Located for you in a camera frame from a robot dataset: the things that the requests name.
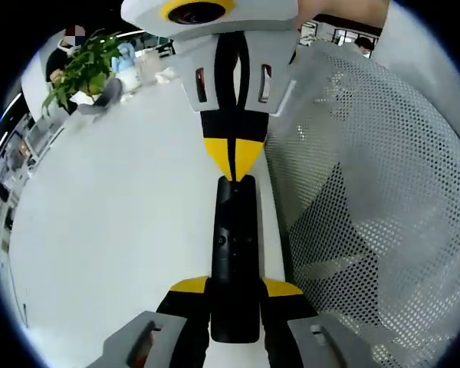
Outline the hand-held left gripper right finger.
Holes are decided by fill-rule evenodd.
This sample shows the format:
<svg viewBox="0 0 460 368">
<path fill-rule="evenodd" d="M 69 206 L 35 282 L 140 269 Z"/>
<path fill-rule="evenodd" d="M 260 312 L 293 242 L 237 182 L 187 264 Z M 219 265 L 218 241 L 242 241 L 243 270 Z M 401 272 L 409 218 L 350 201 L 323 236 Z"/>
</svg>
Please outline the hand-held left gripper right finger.
<svg viewBox="0 0 460 368">
<path fill-rule="evenodd" d="M 264 278 L 261 320 L 271 367 L 371 367 L 365 340 L 337 319 L 319 315 L 302 290 Z"/>
</svg>

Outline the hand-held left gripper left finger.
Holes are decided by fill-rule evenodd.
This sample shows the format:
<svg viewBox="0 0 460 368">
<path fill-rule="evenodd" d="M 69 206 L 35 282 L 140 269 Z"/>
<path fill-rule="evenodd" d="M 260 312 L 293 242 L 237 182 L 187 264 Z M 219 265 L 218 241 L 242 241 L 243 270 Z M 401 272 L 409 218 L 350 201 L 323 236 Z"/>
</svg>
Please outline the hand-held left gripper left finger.
<svg viewBox="0 0 460 368">
<path fill-rule="evenodd" d="M 103 342 L 90 367 L 202 367 L 209 346 L 208 278 L 174 284 L 155 311 L 144 311 Z"/>
</svg>

